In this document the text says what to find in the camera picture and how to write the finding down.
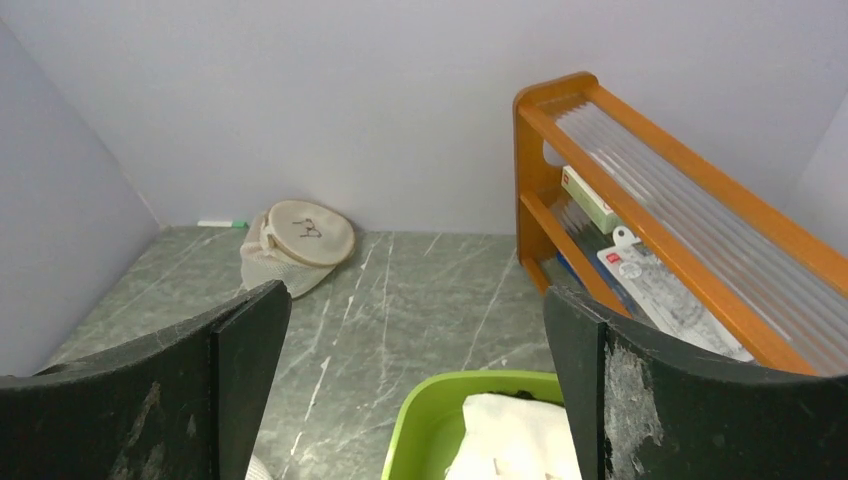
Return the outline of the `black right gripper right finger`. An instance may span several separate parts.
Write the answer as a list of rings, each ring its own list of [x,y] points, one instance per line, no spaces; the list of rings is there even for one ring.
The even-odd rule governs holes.
[[[586,479],[843,479],[847,379],[736,361],[566,286],[546,335]]]

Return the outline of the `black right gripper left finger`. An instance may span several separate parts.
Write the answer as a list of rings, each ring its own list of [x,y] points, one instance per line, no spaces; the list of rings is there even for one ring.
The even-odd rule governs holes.
[[[5,479],[243,479],[292,310],[270,281],[187,320],[1,380]]]

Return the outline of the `beige-trim mesh laundry bag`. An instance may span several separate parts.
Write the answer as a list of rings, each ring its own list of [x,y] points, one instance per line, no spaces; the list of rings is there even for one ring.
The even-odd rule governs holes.
[[[280,201],[249,224],[240,246],[245,289],[284,283],[297,299],[318,286],[353,253],[351,222],[334,210],[303,200]]]

